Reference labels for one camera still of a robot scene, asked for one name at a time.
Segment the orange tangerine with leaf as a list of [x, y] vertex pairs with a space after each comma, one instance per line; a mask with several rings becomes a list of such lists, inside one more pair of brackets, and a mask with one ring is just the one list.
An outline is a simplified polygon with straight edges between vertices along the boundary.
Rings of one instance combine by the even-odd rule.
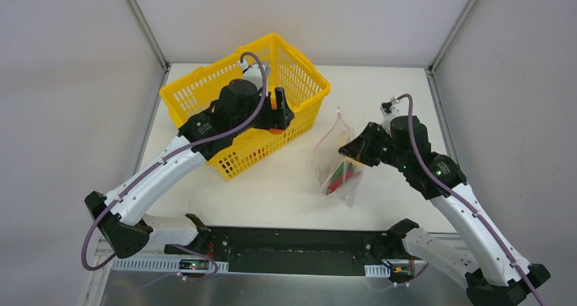
[[281, 133], [289, 125], [288, 107], [282, 94], [275, 94], [275, 101], [271, 102], [269, 110], [270, 133]]

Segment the dark green cucumber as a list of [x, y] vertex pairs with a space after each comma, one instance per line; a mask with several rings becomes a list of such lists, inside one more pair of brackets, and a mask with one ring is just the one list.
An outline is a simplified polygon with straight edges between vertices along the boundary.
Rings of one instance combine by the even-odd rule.
[[349, 168], [350, 163], [347, 160], [343, 160], [331, 174], [331, 181], [342, 179], [347, 174]]

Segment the clear zip top bag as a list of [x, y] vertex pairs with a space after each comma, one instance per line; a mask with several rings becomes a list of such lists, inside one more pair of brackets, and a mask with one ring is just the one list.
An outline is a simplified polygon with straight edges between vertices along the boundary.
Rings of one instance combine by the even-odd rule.
[[343, 160], [347, 159], [347, 157], [339, 154], [338, 149], [350, 142], [355, 136], [355, 132], [349, 127], [341, 108], [336, 109], [335, 115], [335, 121], [330, 129], [314, 148], [312, 166], [320, 186], [319, 192], [326, 197], [341, 201], [348, 208], [352, 209], [357, 197], [358, 187], [363, 178], [364, 168], [359, 177], [346, 182], [334, 193], [329, 195], [323, 193], [333, 171]]

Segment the red chili pepper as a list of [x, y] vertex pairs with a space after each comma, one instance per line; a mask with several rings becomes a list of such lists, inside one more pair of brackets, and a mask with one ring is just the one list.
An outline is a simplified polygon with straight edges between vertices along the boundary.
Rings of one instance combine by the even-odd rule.
[[323, 190], [325, 195], [334, 193], [338, 188], [342, 187], [346, 182], [359, 177], [361, 172], [347, 172], [344, 175], [337, 175], [329, 178], [326, 187]]

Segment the yellow lemon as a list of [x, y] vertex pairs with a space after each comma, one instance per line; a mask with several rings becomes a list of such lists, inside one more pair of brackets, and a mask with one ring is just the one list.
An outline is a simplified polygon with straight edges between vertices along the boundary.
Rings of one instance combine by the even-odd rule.
[[362, 172], [364, 168], [364, 165], [356, 160], [347, 158], [346, 162], [348, 164], [348, 171]]

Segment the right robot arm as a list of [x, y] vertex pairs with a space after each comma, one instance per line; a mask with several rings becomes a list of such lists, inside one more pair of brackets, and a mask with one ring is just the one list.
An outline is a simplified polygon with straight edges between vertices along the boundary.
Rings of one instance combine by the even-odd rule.
[[444, 215], [466, 245], [464, 251], [408, 219], [388, 230], [386, 249], [395, 258], [411, 254], [442, 271], [473, 305], [519, 305], [551, 278], [544, 265], [530, 263], [494, 228], [458, 164], [431, 149], [427, 127], [416, 116], [370, 122], [339, 153], [370, 167], [396, 168]]

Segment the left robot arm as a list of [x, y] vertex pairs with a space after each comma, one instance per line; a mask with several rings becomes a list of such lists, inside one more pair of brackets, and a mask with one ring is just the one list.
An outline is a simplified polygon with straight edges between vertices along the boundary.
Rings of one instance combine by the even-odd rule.
[[85, 198], [114, 255], [128, 258], [149, 245], [182, 245], [190, 254], [202, 253], [208, 237], [198, 221], [190, 215], [166, 218], [147, 211], [185, 175], [232, 146], [243, 132], [282, 132], [294, 117], [282, 87], [264, 93], [249, 80], [231, 80], [217, 100], [178, 129], [144, 170], [105, 194], [93, 191]]

